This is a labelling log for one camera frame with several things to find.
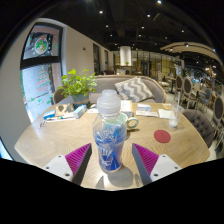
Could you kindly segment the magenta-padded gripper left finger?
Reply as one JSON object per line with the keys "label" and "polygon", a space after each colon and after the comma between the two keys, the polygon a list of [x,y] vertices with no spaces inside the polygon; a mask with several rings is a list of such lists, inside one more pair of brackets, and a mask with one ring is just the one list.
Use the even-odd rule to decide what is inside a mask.
{"label": "magenta-padded gripper left finger", "polygon": [[92,154],[91,144],[86,144],[71,153],[57,155],[43,169],[65,180],[80,185]]}

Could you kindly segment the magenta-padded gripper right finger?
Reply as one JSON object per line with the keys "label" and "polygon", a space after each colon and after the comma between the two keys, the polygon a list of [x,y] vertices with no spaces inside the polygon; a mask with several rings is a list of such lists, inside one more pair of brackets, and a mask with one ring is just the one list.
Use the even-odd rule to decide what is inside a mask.
{"label": "magenta-padded gripper right finger", "polygon": [[181,167],[168,155],[157,155],[135,143],[132,144],[132,154],[144,185],[181,170]]}

